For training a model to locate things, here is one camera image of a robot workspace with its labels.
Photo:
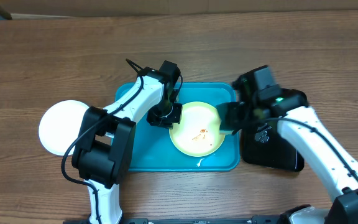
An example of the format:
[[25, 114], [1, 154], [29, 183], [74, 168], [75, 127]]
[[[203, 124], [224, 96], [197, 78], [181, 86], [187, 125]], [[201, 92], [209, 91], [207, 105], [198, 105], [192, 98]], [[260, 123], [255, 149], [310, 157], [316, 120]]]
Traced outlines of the green yellow sponge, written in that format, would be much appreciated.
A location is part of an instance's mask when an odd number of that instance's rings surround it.
[[239, 103], [222, 103], [220, 105], [217, 105], [216, 109], [221, 120], [219, 132], [225, 135], [236, 134], [238, 127], [237, 123], [239, 121]]

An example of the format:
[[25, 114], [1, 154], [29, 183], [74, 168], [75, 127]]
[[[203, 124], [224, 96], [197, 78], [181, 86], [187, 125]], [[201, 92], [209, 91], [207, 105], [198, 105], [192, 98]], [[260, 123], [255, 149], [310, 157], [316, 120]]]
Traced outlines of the green rimmed plate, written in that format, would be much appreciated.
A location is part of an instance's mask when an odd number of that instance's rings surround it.
[[181, 118], [169, 130], [173, 145], [192, 157], [203, 157], [216, 151], [225, 139], [220, 133], [221, 119], [217, 109], [207, 103], [194, 101], [183, 105]]

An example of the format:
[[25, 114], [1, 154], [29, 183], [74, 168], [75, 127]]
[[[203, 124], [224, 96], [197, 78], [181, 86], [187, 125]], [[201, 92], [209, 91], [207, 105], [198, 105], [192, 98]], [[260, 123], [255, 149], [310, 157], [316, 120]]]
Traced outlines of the white plate with red smears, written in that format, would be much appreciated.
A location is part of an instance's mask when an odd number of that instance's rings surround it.
[[63, 156], [78, 137], [88, 108], [76, 100], [61, 101], [49, 108], [39, 124], [39, 139], [43, 147], [54, 155]]

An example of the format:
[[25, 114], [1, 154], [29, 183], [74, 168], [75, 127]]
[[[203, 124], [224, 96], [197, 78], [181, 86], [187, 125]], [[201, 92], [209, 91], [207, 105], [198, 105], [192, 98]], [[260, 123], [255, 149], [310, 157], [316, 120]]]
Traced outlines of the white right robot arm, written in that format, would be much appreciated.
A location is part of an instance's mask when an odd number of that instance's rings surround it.
[[358, 162], [324, 127], [302, 91], [254, 91], [217, 109], [220, 130], [233, 134], [276, 122], [277, 134], [301, 154], [333, 202], [328, 210], [295, 207], [279, 215], [277, 223], [358, 223]]

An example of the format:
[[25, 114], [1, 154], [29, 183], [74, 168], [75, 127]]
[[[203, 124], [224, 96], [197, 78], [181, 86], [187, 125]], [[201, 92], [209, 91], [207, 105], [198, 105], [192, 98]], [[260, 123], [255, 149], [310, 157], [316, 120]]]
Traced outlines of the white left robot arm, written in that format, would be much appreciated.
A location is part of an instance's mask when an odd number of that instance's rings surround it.
[[88, 223], [121, 221], [119, 185], [131, 164], [136, 124], [143, 116], [160, 128], [179, 123], [182, 106], [175, 101], [179, 93], [175, 85], [182, 80], [179, 68], [145, 67], [137, 71], [134, 86], [116, 102], [85, 111], [78, 137], [68, 147], [80, 178], [67, 180], [88, 188]]

